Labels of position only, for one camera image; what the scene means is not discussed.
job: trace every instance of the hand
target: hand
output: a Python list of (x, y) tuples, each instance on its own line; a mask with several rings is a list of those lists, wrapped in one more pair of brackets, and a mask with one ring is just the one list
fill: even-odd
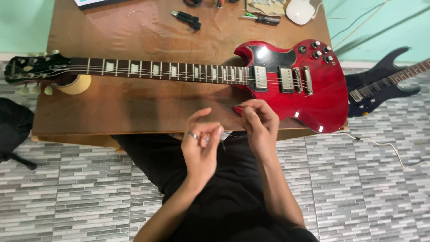
[(251, 99), (242, 106), (242, 127), (248, 133), (251, 151), (260, 160), (276, 157), (278, 115), (264, 100)]
[[(187, 164), (187, 180), (202, 190), (216, 170), (216, 153), (224, 128), (219, 122), (197, 123), (200, 117), (211, 112), (210, 108), (201, 109), (187, 119), (182, 153)], [(197, 139), (188, 134), (191, 131)]]

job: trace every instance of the wooden table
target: wooden table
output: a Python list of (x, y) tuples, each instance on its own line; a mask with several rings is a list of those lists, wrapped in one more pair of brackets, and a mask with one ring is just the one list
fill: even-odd
[[(60, 50), (66, 57), (244, 66), (234, 50), (250, 40), (286, 49), (303, 39), (331, 43), (324, 9), (305, 26), (282, 17), (276, 27), (238, 18), (243, 9), (243, 0), (226, 2), (222, 9), (209, 0), (198, 8), (180, 0), (131, 0), (80, 11), (73, 0), (56, 0), (48, 51)], [(171, 11), (198, 16), (200, 31)], [(41, 94), (33, 135), (44, 141), (118, 147), (111, 134), (180, 132), (186, 118), (205, 107), (213, 109), (205, 120), (241, 130), (231, 106), (249, 98), (227, 85), (93, 76), (81, 94)], [(293, 118), (283, 120), (280, 128), (280, 140), (315, 134)]]

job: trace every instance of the red electric guitar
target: red electric guitar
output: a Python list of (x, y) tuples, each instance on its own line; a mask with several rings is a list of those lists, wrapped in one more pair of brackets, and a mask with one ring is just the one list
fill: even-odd
[[(250, 41), (234, 52), (248, 65), (221, 66), (95, 58), (65, 58), (55, 53), (14, 57), (6, 66), (10, 84), (48, 81), (69, 84), (79, 74), (238, 85), (265, 100), (285, 119), (294, 117), (319, 133), (338, 131), (346, 121), (348, 95), (344, 74), (331, 48), (304, 40), (292, 49)], [(240, 115), (242, 108), (233, 107)]]

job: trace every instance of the black chair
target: black chair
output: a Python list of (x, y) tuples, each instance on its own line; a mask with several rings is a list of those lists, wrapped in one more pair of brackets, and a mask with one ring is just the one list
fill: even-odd
[(0, 163), (13, 159), (30, 170), (36, 169), (37, 164), (13, 153), (27, 139), (33, 128), (33, 118), (34, 114), (28, 108), (0, 98)]

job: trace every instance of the tiled floor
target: tiled floor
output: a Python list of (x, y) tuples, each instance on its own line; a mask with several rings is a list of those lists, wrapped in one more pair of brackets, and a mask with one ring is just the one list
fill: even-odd
[[(395, 143), (406, 164), (430, 160), (429, 77), (403, 85), (416, 84), (421, 93), (349, 119), (349, 132)], [(17, 90), (0, 76), (0, 96), (34, 110), (37, 97)], [(426, 164), (402, 169), (390, 146), (347, 136), (317, 135), (277, 146), (306, 224), (322, 242), (430, 241)], [(0, 242), (126, 242), (161, 206), (156, 187), (113, 149), (27, 140), (17, 152), (39, 167), (0, 164)]]

